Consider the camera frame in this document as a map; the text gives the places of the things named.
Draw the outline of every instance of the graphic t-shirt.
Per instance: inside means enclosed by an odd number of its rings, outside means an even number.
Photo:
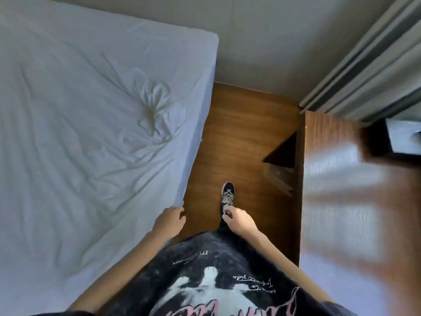
[[[224,229],[161,250],[98,314],[354,315],[338,304],[317,302],[245,240]]]

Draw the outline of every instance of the black sneaker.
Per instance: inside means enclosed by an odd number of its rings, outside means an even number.
[[[222,190],[221,190],[222,202],[219,208],[221,216],[224,215],[228,206],[234,205],[234,194],[235,194],[234,184],[232,184],[231,182],[226,182],[222,186]]]

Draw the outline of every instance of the white wall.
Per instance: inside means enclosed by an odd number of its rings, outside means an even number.
[[[214,31],[216,80],[302,99],[394,0],[58,0]]]

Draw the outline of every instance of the bed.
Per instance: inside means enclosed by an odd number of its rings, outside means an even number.
[[[0,313],[61,311],[182,205],[218,36],[0,0]]]

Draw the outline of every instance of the gray curtain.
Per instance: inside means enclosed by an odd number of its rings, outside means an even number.
[[[396,0],[300,106],[364,121],[421,120],[420,102],[421,0]]]

